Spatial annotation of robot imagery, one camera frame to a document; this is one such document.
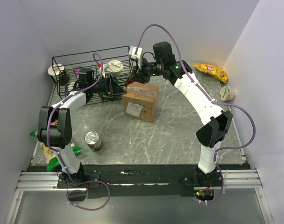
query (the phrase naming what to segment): gray marble table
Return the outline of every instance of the gray marble table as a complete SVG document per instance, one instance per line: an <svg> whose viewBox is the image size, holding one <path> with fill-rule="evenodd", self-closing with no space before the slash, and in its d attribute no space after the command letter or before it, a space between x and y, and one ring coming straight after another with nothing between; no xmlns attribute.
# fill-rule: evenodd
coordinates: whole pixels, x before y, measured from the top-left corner
<svg viewBox="0 0 284 224"><path fill-rule="evenodd" d="M213 77L196 71L196 77L219 101L221 84ZM155 121L147 123L124 115L122 101L86 105L72 116L72 141L83 151L77 158L83 164L197 164L200 143L196 132L202 127L199 116L184 95L162 77L152 77L159 86ZM51 103L60 101L55 92ZM104 142L98 152L89 149L84 136L97 131ZM222 146L237 146L237 133L231 125ZM242 164L239 150L219 152L219 163ZM46 164L38 147L33 165Z"/></svg>

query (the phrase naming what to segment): cardboard box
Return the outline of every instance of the cardboard box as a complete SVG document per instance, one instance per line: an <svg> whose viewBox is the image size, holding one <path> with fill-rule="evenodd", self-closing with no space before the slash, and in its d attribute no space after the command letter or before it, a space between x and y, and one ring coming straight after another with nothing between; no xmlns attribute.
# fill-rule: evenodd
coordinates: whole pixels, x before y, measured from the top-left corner
<svg viewBox="0 0 284 224"><path fill-rule="evenodd" d="M152 123L156 115L159 87L134 82L122 95L124 114L139 120Z"/></svg>

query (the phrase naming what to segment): black wire rack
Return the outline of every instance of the black wire rack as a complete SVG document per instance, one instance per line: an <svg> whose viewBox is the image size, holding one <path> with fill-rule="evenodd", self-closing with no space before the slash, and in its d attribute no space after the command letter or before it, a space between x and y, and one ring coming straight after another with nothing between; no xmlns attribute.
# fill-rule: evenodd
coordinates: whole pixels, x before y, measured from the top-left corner
<svg viewBox="0 0 284 224"><path fill-rule="evenodd" d="M87 51L76 54L68 54L68 55L60 55L52 57L52 68L55 73L55 76L51 76L54 83L56 84L57 93L61 99L68 96L69 92L73 89L74 83L78 80L78 76L76 75L76 69L78 67L81 68L91 68L94 71L94 77L98 77L100 75L99 66L96 64L94 60L90 61L81 61L85 59L93 59L93 53L98 52L102 57L103 63L107 63L111 60L119 60L123 63L123 69L121 71L121 75L118 77L114 77L115 81L118 85L123 87L127 78L133 70L133 62L128 57L129 46L122 46L116 48L95 50L95 51ZM101 94L94 94L93 97L86 105L98 104L111 102L114 100L120 100L121 96L116 96L112 98L106 98Z"/></svg>

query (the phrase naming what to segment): tin can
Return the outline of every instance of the tin can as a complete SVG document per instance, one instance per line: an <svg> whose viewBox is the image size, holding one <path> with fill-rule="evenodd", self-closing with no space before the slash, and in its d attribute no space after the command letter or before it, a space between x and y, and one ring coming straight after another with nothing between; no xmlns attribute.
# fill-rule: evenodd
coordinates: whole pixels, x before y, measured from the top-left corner
<svg viewBox="0 0 284 224"><path fill-rule="evenodd" d="M103 147L103 142L96 131L88 132L85 136L85 142L94 152L101 150L101 148Z"/></svg>

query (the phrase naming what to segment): yellow chip bag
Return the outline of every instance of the yellow chip bag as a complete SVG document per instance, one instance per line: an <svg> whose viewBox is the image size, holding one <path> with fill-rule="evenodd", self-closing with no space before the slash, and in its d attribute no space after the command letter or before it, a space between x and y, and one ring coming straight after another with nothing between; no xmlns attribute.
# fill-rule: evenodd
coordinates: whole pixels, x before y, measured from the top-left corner
<svg viewBox="0 0 284 224"><path fill-rule="evenodd" d="M226 72L216 66L210 64L194 64L194 67L199 71L210 74L212 77L226 83L228 80Z"/></svg>

